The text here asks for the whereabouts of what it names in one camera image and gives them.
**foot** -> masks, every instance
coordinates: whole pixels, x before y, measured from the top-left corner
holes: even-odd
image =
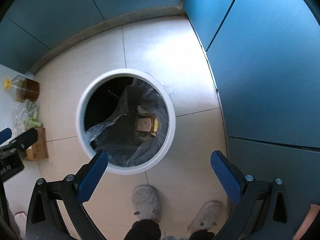
[[[196,218],[191,222],[188,227],[189,233],[194,233],[199,230],[209,230],[214,225],[221,214],[221,202],[209,201],[202,206]]]
[[[156,190],[147,185],[137,186],[132,192],[132,206],[139,220],[150,219],[156,223],[161,220],[161,206]]]

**person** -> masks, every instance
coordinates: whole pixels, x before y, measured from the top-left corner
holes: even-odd
[[[132,206],[139,221],[132,225],[124,240],[160,240],[161,203],[156,190],[147,185],[137,186],[132,192]],[[191,233],[189,240],[212,240],[214,233],[208,230],[215,225],[220,213],[221,202],[209,201],[204,204],[188,227]]]

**brown cardboard box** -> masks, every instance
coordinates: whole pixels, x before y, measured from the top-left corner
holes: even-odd
[[[37,161],[48,157],[47,142],[45,139],[44,127],[35,127],[38,132],[38,140],[28,149],[25,160]]]

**metal screw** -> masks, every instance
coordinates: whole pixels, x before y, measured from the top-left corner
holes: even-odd
[[[248,175],[245,176],[245,179],[246,179],[247,181],[253,181],[253,176],[250,175],[250,174],[248,174]]]
[[[74,175],[69,174],[69,175],[66,176],[66,181],[72,181],[74,178],[75,178]]]
[[[276,179],[276,183],[281,185],[282,184],[282,179]]]
[[[38,184],[38,185],[41,185],[43,182],[44,182],[44,179],[42,179],[42,178],[40,178],[40,179],[37,180],[37,184]]]

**black pants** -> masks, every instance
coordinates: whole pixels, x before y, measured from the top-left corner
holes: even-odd
[[[152,220],[137,221],[132,225],[124,240],[160,240],[161,231],[159,225]],[[212,240],[214,233],[207,230],[194,232],[189,240]]]

